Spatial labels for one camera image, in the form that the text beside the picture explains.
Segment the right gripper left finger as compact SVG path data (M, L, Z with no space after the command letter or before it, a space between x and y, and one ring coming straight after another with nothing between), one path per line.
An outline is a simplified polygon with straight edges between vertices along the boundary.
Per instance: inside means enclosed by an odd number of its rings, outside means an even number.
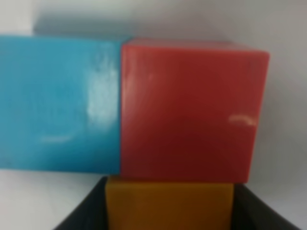
M88 196L63 220L56 230L108 230L107 177L102 177Z

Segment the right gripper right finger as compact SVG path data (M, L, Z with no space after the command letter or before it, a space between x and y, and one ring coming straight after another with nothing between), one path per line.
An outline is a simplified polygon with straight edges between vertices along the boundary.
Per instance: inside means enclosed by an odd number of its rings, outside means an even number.
M234 186L232 230L298 230L276 213L245 185Z

